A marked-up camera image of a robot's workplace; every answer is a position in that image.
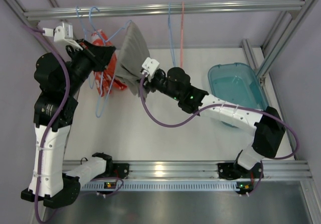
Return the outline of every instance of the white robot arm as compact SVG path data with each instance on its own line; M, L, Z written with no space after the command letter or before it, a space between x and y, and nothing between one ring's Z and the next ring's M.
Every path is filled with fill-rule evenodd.
M41 56L34 74L42 90L34 113L37 137L35 167L32 181L21 192L21 198L33 202L37 194L39 200L44 201L44 206L60 208L72 204L84 184L101 174L108 177L112 172L112 158L103 153L94 154L83 165L67 173L62 172L62 164L66 140L78 104L74 95L93 70L105 69L115 47L95 46L83 39L73 40L72 27L66 23L56 29L44 29L44 35L54 37L54 42L65 46L71 57L71 61L65 63L70 78L70 91L58 118L48 129L44 146L40 146L48 123L62 102L66 86L62 68L54 55L47 53ZM39 193L36 193L37 182Z
M142 65L142 74L145 75L143 87L147 92L158 90L168 95L178 101L178 106L189 114L205 108L199 112L200 116L221 120L254 136L253 143L238 155L234 163L236 171L249 171L264 157L275 157L285 132L284 126L263 115L263 111L256 113L241 109L242 107L193 87L191 78L179 67L171 68L166 76L159 65L159 62L150 58ZM272 107L264 112L280 118L277 110Z

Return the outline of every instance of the orange plastic bag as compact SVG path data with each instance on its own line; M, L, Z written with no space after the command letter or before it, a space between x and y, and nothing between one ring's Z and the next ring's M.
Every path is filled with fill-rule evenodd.
M106 34L103 32L103 30L98 30L98 32L100 33L100 35L105 39L105 41L108 40ZM100 39L99 35L97 34L97 32L94 32L91 35L91 41L93 45L96 46L104 46L104 42L102 41L102 39ZM107 42L106 46L112 46L111 42ZM95 72L95 82L96 82L96 87L98 90L98 93L101 96L105 96L105 94L107 94L110 84L111 84L111 80L115 74L115 68L116 68L116 62L117 62L117 58L116 58L116 54L114 53L110 59L110 62L107 66L107 68L103 71L103 72ZM102 92L100 89L100 83L101 83L101 77L103 76L102 79ZM112 84L113 87L119 89L119 90L125 90L127 89L127 86L123 83L121 83L118 79L114 79L114 82Z

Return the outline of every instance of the gray cloth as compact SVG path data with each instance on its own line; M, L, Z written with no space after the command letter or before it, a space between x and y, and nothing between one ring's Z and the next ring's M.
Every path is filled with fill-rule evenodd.
M139 81L142 77L142 64L149 57L146 41L138 26L131 22L127 28L124 43L117 57L115 75L125 83L132 94L139 96Z

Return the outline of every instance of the white floor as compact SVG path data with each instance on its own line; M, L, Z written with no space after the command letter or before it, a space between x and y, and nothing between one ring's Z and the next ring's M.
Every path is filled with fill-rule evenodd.
M261 49L255 48L254 52L258 62L262 62ZM168 49L151 50L150 54L165 72L172 67ZM176 56L179 63L179 50ZM246 63L241 48L185 49L183 69L191 76L192 85L210 92L209 69L234 62ZM269 78L266 85L272 105L277 108ZM202 117L179 128L161 127L147 116L140 99L129 90L114 91L103 116L97 119L97 98L97 90L91 90L86 81L79 93L65 160L80 160L95 152L109 154L114 160L235 160L253 138L240 129ZM148 95L147 106L167 124L179 123L189 116L178 108L176 101L158 92ZM285 135L277 156L289 153L291 147Z

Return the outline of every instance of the translucent container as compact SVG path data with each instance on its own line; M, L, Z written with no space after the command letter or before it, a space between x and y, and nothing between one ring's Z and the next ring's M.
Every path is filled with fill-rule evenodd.
M244 63L216 65L209 70L208 78L212 94L220 99L262 110L268 106L253 69Z

